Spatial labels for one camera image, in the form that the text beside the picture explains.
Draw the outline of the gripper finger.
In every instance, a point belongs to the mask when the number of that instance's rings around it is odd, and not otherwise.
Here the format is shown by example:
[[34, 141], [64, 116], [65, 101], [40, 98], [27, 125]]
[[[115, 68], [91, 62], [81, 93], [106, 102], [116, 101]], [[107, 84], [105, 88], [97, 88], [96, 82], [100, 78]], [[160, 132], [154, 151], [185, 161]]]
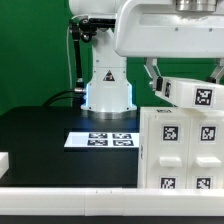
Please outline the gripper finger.
[[220, 58], [216, 62], [216, 67], [214, 71], [209, 77], [206, 78], [206, 81], [219, 84], [223, 76], [224, 76], [224, 58]]

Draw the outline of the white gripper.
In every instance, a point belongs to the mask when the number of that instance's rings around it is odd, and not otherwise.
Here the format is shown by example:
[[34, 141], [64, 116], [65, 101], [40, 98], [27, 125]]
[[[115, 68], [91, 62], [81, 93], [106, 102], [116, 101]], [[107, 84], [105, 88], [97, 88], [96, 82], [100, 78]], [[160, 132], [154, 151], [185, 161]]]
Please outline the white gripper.
[[145, 59], [153, 91], [163, 78], [156, 58], [224, 58], [224, 0], [212, 11], [181, 11], [175, 0], [127, 0], [120, 6], [114, 49], [126, 57]]

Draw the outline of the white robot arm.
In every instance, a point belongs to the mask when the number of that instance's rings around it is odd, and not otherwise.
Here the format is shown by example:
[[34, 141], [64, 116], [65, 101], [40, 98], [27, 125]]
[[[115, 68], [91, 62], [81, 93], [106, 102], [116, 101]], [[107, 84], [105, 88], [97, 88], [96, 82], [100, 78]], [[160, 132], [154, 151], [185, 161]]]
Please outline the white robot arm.
[[[68, 0], [73, 38], [92, 43], [85, 112], [118, 118], [136, 111], [127, 59], [146, 59], [155, 94], [181, 108], [224, 109], [224, 0]], [[219, 61], [207, 82], [161, 75], [159, 58]]]

